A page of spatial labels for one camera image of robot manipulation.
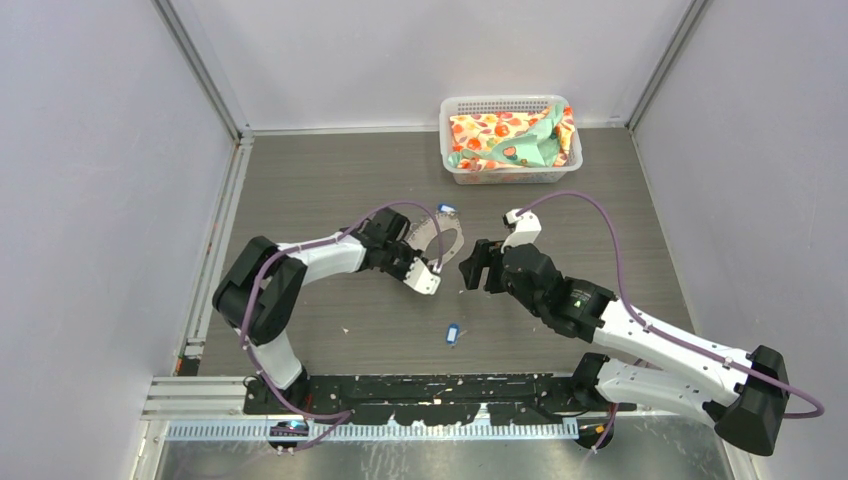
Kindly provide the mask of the large metal keyring disc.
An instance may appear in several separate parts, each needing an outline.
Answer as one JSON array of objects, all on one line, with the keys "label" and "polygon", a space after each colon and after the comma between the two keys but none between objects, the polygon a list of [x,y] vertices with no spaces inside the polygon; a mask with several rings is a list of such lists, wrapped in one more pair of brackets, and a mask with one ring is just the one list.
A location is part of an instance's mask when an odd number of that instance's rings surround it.
[{"label": "large metal keyring disc", "polygon": [[421,250],[426,264],[435,267],[438,261],[446,266],[465,245],[465,237],[456,210],[442,210],[435,219],[424,216],[414,223],[406,242],[415,250]]}]

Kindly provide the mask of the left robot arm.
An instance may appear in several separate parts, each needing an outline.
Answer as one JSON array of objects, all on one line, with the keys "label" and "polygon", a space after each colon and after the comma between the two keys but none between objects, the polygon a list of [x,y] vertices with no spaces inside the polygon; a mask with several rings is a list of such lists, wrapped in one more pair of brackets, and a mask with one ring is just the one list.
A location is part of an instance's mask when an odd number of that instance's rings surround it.
[{"label": "left robot arm", "polygon": [[286,332],[302,288],[339,274],[377,270],[412,287],[428,275],[424,251],[410,245],[410,220],[390,207],[360,225],[302,243],[252,238],[212,297],[212,307],[237,332],[269,386],[268,400],[280,412],[298,412],[307,398],[309,375]]}]

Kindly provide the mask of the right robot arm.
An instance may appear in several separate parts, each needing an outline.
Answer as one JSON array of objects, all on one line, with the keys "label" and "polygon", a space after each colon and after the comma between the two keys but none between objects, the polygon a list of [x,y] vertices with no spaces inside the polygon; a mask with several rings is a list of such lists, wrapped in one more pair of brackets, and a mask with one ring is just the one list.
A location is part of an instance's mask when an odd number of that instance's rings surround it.
[{"label": "right robot arm", "polygon": [[774,453],[789,393],[783,355],[702,339],[625,305],[611,290],[563,275],[533,244],[503,248],[482,239],[459,264],[469,290],[507,293],[559,335],[615,349],[656,366],[650,372],[589,353],[572,376],[584,410],[633,403],[686,416],[759,456]]}]

